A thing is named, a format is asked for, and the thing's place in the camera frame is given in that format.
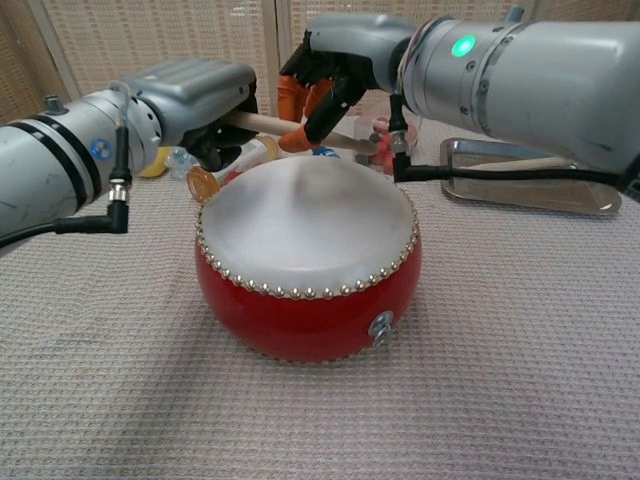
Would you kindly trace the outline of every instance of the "drum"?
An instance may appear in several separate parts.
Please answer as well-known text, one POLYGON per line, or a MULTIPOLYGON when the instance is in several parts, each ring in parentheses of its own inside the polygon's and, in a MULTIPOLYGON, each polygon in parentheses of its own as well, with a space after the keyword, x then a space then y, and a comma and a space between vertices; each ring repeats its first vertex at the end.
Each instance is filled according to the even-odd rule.
POLYGON ((389 339, 420 275, 418 219, 387 177, 333 157, 255 167, 201 207, 196 269, 218 320, 283 360, 389 339))

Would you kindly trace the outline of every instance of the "fabric surface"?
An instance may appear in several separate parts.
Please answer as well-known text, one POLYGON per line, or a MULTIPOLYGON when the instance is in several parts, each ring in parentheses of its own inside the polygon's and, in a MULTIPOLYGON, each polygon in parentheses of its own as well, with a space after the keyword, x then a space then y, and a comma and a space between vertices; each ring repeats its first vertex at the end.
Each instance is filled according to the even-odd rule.
MULTIPOLYGON (((423 158, 458 135, 424 123, 423 158)), ((126 236, 1 259, 0 477, 640 478, 640 207, 406 190, 414 301, 388 347, 325 365, 263 357, 216 322, 182 182, 136 181, 126 236)))

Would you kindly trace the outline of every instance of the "white drumhead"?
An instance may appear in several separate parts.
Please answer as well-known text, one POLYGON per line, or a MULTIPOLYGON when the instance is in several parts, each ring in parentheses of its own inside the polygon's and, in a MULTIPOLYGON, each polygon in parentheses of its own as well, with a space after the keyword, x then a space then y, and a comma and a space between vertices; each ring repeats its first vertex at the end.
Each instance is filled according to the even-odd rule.
POLYGON ((401 263, 414 215, 388 178, 334 157, 289 157, 243 173, 202 208, 204 242, 243 282, 292 289, 366 283, 401 263))

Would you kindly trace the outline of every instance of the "metal tray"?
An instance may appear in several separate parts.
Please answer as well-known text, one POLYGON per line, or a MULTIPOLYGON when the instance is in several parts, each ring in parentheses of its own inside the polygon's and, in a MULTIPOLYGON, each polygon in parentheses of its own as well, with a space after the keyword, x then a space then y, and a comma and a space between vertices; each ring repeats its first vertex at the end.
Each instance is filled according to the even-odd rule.
MULTIPOLYGON (((508 143, 449 138, 440 144, 440 163, 470 167, 484 163, 546 158, 548 153, 508 143)), ((567 168, 581 168, 567 160, 567 168)), ((453 178, 441 182, 454 197, 590 215, 611 215, 622 203, 608 186, 578 180, 489 181, 453 178)))

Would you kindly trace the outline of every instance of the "drum ring handle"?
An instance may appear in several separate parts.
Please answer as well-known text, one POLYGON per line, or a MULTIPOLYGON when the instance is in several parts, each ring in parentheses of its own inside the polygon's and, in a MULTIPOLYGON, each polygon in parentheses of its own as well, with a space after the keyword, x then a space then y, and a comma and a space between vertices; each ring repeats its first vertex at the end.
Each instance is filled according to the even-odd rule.
POLYGON ((369 325, 369 336, 373 337, 373 346, 379 347, 389 341, 393 312, 387 310, 373 319, 369 325))

